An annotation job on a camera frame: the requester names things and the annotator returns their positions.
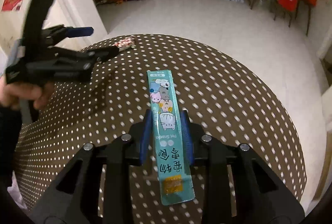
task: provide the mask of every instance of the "black sleeve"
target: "black sleeve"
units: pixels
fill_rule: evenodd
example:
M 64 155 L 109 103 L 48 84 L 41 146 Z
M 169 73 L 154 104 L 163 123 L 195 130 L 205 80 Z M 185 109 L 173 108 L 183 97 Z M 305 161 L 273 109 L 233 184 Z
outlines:
M 15 147 L 22 127 L 20 111 L 0 107 L 0 178 L 12 185 Z

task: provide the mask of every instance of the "human hand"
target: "human hand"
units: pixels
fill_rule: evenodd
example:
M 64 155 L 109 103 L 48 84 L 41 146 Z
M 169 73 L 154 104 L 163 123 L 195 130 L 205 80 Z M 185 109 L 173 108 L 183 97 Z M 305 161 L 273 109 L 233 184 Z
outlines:
M 54 93 L 54 84 L 48 82 L 43 88 L 29 83 L 6 84 L 6 77 L 0 78 L 0 106 L 19 110 L 19 99 L 34 100 L 34 108 L 41 110 Z

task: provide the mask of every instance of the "brown tablecloth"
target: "brown tablecloth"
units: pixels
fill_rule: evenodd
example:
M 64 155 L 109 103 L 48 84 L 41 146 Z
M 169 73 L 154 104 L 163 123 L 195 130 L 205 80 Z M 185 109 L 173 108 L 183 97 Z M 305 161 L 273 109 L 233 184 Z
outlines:
M 124 37 L 84 50 L 105 47 Z M 179 108 L 187 109 L 195 123 L 228 145 L 248 143 L 301 199 L 306 174 L 298 134 L 287 111 L 262 80 L 208 45 L 166 35 L 136 37 L 137 48 L 97 64 L 90 83 L 57 84 L 40 119 L 23 126 L 15 171 L 29 209 L 85 143 L 110 143 L 143 119 L 150 107 L 146 72 L 160 69 L 172 71 Z M 153 152 L 150 147 L 143 167 L 131 168 L 135 222 L 200 223 L 204 170 L 192 170 L 195 200 L 163 206 Z M 100 193 L 102 205 L 102 184 Z

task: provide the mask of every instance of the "teal packet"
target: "teal packet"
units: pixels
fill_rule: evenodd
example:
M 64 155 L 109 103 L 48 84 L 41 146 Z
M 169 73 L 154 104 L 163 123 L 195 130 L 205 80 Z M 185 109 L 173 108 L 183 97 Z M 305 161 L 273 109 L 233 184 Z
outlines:
M 148 71 L 147 76 L 161 203 L 170 205 L 193 200 L 195 192 L 189 162 L 183 150 L 172 72 Z

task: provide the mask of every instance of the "orange label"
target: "orange label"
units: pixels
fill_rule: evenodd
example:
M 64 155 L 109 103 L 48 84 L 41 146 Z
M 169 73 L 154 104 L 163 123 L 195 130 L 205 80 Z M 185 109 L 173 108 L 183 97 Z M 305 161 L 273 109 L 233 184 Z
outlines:
M 163 181 L 163 189 L 165 194 L 183 191 L 181 175 L 175 175 L 165 178 Z

